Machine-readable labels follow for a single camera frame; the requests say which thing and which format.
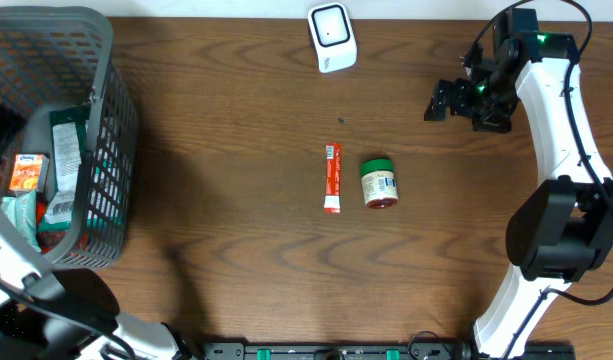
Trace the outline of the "green lid seasoning jar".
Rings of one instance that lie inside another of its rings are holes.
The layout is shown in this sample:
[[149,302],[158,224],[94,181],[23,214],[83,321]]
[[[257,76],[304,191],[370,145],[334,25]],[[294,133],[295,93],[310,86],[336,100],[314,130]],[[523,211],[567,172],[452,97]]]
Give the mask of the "green lid seasoning jar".
[[394,166],[388,158],[366,161],[360,167],[364,203],[370,209],[394,206],[398,200]]

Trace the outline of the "red stick sachet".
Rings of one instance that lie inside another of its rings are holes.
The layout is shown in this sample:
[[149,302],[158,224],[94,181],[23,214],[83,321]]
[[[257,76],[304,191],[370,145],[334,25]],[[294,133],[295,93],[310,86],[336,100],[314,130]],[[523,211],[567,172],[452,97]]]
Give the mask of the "red stick sachet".
[[341,153],[340,143],[328,143],[326,150],[326,187],[324,210],[327,213],[341,212]]

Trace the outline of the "red snack packet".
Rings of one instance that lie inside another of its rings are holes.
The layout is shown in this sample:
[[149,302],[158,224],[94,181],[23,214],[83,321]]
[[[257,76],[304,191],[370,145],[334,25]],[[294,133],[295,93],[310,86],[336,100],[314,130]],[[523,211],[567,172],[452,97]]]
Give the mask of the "red snack packet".
[[[47,204],[40,202],[36,206],[36,226],[40,227],[41,221],[47,211]],[[67,231],[40,231],[37,230],[36,239],[42,253],[47,253],[58,245],[65,237]]]

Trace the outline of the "light green wipes pack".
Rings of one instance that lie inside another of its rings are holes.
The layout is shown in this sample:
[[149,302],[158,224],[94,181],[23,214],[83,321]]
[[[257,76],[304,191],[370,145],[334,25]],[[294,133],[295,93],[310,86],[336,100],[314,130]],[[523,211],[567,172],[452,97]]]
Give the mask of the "light green wipes pack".
[[37,242],[36,191],[32,190],[14,197],[3,197],[1,209],[22,238],[34,250],[40,252]]

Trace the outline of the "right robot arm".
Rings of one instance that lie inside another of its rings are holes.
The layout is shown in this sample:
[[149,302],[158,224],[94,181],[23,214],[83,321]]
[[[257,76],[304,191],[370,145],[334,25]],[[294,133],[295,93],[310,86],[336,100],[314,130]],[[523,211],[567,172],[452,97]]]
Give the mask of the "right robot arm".
[[512,215],[509,267],[472,337],[455,359],[523,359],[542,354],[528,337],[552,302],[599,268],[613,248],[613,175],[595,144],[580,93],[583,52],[568,33],[498,30],[494,55],[474,44],[467,77],[436,85],[428,121],[469,118],[475,129],[506,133],[526,112],[537,159],[536,190]]

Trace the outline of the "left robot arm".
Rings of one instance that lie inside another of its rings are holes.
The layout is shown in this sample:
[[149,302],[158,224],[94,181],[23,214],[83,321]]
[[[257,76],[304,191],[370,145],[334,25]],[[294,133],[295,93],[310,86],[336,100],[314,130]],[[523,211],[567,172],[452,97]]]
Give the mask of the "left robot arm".
[[90,270],[57,270],[0,208],[0,359],[193,359],[178,332],[120,310]]

